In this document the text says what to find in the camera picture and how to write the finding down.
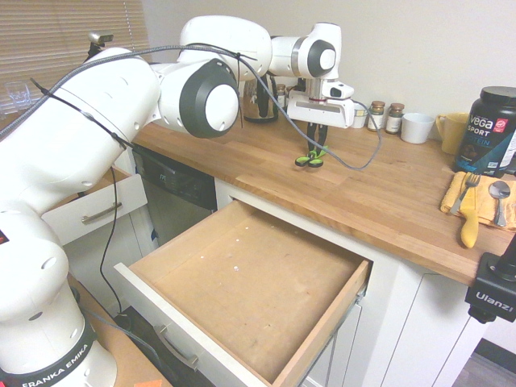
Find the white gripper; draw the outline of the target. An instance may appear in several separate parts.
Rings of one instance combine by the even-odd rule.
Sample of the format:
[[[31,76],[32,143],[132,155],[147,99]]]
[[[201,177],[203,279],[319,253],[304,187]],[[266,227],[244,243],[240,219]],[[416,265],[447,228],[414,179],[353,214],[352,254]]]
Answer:
[[[291,91],[287,108],[288,116],[307,123],[308,150],[315,149],[315,132],[318,124],[318,156],[322,156],[327,139],[328,126],[347,128],[353,124],[355,103],[350,99],[327,99],[322,103],[311,101],[307,94]]]

